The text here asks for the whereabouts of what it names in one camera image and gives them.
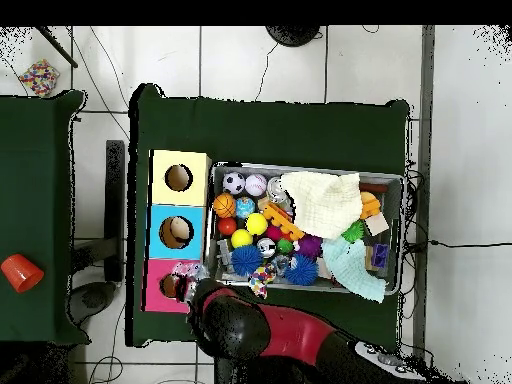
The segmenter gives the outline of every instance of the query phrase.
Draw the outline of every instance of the black pole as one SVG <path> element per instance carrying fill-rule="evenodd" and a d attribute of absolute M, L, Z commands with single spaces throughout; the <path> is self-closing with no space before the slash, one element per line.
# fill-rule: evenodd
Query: black pole
<path fill-rule="evenodd" d="M 36 29 L 41 33 L 41 35 L 46 38 L 50 44 L 55 47 L 55 49 L 62 55 L 64 59 L 66 59 L 73 68 L 78 68 L 78 63 L 76 63 L 73 58 L 62 48 L 62 46 L 57 42 L 57 40 L 52 36 L 50 31 L 48 31 L 45 27 L 36 27 Z"/>

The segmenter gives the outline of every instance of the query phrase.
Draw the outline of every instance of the pink box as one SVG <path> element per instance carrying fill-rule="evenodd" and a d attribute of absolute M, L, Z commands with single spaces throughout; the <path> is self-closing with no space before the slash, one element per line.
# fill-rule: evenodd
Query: pink box
<path fill-rule="evenodd" d="M 165 297 L 160 291 L 160 281 L 168 274 L 172 274 L 180 263 L 199 264 L 199 261 L 185 259 L 149 259 L 146 284 L 146 311 L 174 312 L 180 314 L 187 314 L 189 312 L 189 306 L 186 303 L 178 303 L 176 299 Z"/>

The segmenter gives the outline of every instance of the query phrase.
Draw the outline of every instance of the orange toy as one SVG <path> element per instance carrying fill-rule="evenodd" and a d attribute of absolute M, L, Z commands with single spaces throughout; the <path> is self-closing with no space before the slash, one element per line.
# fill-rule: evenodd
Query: orange toy
<path fill-rule="evenodd" d="M 293 225 L 290 221 L 288 221 L 283 215 L 281 215 L 278 211 L 268 204 L 263 209 L 263 216 L 265 219 L 270 219 L 272 225 L 276 227 L 281 227 L 281 231 L 283 234 L 290 233 L 290 238 L 292 241 L 296 241 L 304 237 L 304 233 L 299 230 L 295 225 Z"/>
<path fill-rule="evenodd" d="M 367 191 L 361 192 L 361 201 L 363 202 L 363 212 L 361 212 L 361 219 L 366 219 L 369 216 L 377 215 L 380 212 L 380 202 L 377 198 Z"/>
<path fill-rule="evenodd" d="M 213 201 L 213 210 L 221 218 L 235 216 L 235 199 L 229 193 L 219 194 Z"/>

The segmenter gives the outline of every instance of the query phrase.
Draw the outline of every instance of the light blue cloth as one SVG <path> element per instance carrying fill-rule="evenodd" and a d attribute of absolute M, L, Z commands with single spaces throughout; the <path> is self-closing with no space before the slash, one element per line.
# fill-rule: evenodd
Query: light blue cloth
<path fill-rule="evenodd" d="M 368 274 L 365 269 L 366 248 L 362 240 L 350 243 L 343 238 L 322 243 L 327 269 L 352 293 L 382 303 L 386 282 Z"/>

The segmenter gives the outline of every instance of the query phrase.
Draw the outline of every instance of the blue spiky ball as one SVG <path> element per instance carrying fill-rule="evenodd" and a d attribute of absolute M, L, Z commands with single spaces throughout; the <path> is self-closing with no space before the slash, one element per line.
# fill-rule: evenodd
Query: blue spiky ball
<path fill-rule="evenodd" d="M 310 286 L 318 277 L 318 265 L 307 256 L 296 254 L 293 255 L 284 276 L 292 284 Z"/>
<path fill-rule="evenodd" d="M 237 247 L 231 253 L 231 264 L 242 277 L 251 275 L 263 263 L 260 249 L 252 244 Z"/>

